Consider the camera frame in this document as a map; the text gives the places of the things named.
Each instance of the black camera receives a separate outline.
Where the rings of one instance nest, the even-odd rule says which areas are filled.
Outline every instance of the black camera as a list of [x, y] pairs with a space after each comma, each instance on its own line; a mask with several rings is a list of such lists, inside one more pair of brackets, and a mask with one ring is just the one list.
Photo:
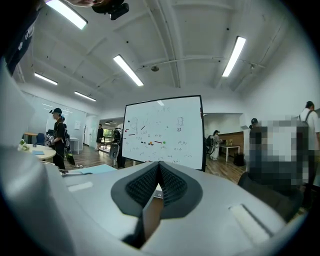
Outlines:
[[122, 15], [129, 12], [129, 4], [125, 0], [111, 0], [108, 3], [101, 3], [92, 6], [92, 9], [98, 14], [110, 14], [110, 19], [115, 21]]

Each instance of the window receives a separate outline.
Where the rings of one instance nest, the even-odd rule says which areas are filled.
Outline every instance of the window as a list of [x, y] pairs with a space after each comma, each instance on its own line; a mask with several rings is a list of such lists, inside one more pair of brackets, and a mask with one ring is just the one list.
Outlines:
[[113, 133], [113, 130], [110, 130], [110, 129], [103, 129], [103, 137], [108, 137], [108, 138], [112, 138], [112, 133]]

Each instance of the ceiling light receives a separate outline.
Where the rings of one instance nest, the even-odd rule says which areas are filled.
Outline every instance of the ceiling light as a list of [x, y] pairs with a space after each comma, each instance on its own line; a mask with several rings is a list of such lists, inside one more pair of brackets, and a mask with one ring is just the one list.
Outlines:
[[43, 103], [42, 103], [42, 105], [48, 106], [48, 107], [50, 107], [50, 108], [53, 108], [53, 106], [49, 106], [49, 105], [47, 105], [47, 104], [43, 104]]
[[129, 65], [125, 62], [125, 60], [121, 57], [121, 55], [118, 55], [113, 58], [113, 60], [123, 69], [124, 72], [127, 73], [129, 77], [136, 83], [137, 86], [143, 86], [144, 84], [142, 81], [137, 77], [135, 72], [129, 67]]
[[40, 75], [40, 74], [38, 74], [38, 73], [34, 73], [34, 75], [35, 75], [37, 78], [41, 78], [41, 79], [43, 79], [43, 80], [45, 80], [45, 81], [47, 81], [47, 82], [49, 82], [49, 83], [51, 83], [51, 84], [53, 84], [53, 85], [55, 85], [55, 86], [58, 85], [57, 82], [55, 82], [55, 81], [53, 81], [53, 80], [51, 80], [51, 79], [49, 79], [49, 78], [47, 78], [47, 77], [45, 77], [45, 76], [43, 76], [43, 75]]
[[234, 66], [240, 56], [240, 53], [245, 45], [245, 42], [246, 42], [246, 39], [244, 39], [240, 36], [237, 36], [236, 41], [235, 41], [235, 46], [234, 46], [233, 52], [231, 54], [231, 58], [228, 62], [228, 65], [226, 65], [226, 68], [222, 74], [223, 77], [228, 77], [230, 75], [232, 69], [234, 68]]
[[86, 99], [88, 99], [88, 100], [91, 100], [91, 101], [93, 101], [93, 102], [96, 102], [96, 100], [95, 100], [94, 98], [90, 98], [90, 97], [88, 97], [88, 96], [86, 96], [86, 95], [84, 95], [84, 94], [82, 94], [82, 93], [80, 93], [80, 92], [75, 91], [74, 94], [79, 95], [79, 96], [82, 96], [82, 97], [84, 97], [84, 98], [86, 98]]
[[65, 111], [65, 112], [69, 112], [69, 113], [72, 113], [72, 112], [70, 112], [70, 111], [68, 111], [68, 110], [64, 110], [64, 109], [61, 109], [62, 111]]
[[49, 0], [46, 2], [46, 4], [55, 9], [58, 13], [62, 14], [81, 30], [85, 25], [88, 24], [88, 22], [78, 13], [76, 13], [72, 8], [59, 0]]

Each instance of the whiteboard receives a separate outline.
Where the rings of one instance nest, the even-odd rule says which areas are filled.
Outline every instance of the whiteboard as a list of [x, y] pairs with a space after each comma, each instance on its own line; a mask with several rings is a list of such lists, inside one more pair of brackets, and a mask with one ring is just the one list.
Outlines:
[[201, 169], [203, 149], [201, 96], [160, 99], [125, 107], [123, 157]]

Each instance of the baseball cap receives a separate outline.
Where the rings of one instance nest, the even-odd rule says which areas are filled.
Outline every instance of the baseball cap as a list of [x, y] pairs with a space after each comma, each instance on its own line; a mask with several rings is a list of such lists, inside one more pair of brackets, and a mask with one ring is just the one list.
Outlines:
[[251, 119], [251, 124], [252, 125], [255, 125], [255, 124], [257, 124], [258, 123], [258, 120], [256, 119], [256, 118], [252, 118]]

